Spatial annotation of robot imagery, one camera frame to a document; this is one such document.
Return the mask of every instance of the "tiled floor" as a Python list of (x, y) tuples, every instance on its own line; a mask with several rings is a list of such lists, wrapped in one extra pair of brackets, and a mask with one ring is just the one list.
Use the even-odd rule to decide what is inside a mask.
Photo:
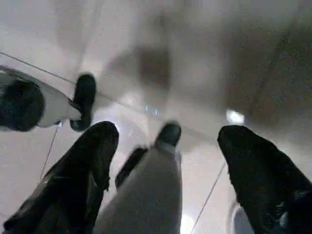
[[(230, 234), (235, 194), (216, 142), (227, 109), (243, 113), (312, 179), (312, 86), (304, 79), (311, 47), (298, 43), (311, 42), (311, 9), (299, 0), (4, 0), (0, 64), (70, 97), (79, 72), (95, 75), (93, 122), (112, 121), (120, 133), (112, 179), (135, 146), (177, 119), (181, 234)], [(0, 222), (79, 136), (68, 122), (0, 133)], [(111, 186), (103, 206), (115, 192)]]

